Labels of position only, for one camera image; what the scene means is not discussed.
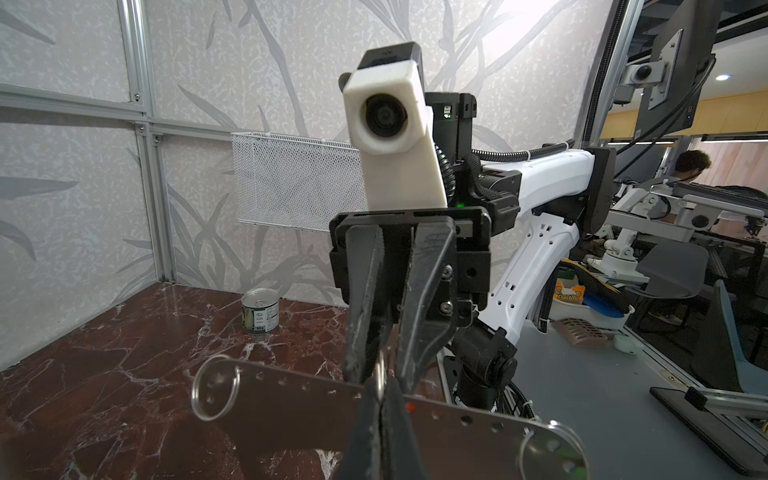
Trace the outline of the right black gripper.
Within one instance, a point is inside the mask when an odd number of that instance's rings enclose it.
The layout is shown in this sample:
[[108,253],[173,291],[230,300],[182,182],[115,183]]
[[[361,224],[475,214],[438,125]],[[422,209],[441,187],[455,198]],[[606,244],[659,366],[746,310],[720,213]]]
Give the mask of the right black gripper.
[[395,375],[401,390],[412,393],[455,333],[454,311],[458,325],[468,327],[487,306],[490,216],[481,207],[345,212],[329,229],[334,282],[349,301],[345,380],[363,384],[373,371],[385,246],[386,296],[393,309],[402,304]]

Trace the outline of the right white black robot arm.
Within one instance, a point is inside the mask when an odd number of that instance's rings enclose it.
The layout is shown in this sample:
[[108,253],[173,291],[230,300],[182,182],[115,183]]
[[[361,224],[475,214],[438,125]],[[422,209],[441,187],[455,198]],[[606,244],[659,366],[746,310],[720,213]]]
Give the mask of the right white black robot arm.
[[343,375],[363,383],[397,330],[396,377],[412,392],[432,358],[450,350],[461,365],[456,396],[488,409],[514,386],[516,345],[558,266],[607,216],[615,153],[569,143],[497,152],[511,170],[482,170],[470,146],[475,99],[430,92],[416,109],[427,157],[442,161],[432,134],[454,134],[464,166],[437,209],[370,209],[329,225],[334,279],[349,306]]

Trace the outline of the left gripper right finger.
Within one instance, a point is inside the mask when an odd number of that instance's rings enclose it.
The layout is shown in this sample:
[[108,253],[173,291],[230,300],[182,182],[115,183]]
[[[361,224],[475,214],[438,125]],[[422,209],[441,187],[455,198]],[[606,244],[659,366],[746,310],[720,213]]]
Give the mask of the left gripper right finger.
[[380,479],[425,479],[417,439],[397,380],[386,384],[380,413]]

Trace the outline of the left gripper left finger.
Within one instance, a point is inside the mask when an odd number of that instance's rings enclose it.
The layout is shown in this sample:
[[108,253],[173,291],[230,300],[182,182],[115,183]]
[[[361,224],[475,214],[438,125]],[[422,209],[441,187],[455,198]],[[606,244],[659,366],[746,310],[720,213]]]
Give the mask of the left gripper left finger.
[[379,479],[381,475],[381,402],[378,387],[364,387],[355,423],[334,479]]

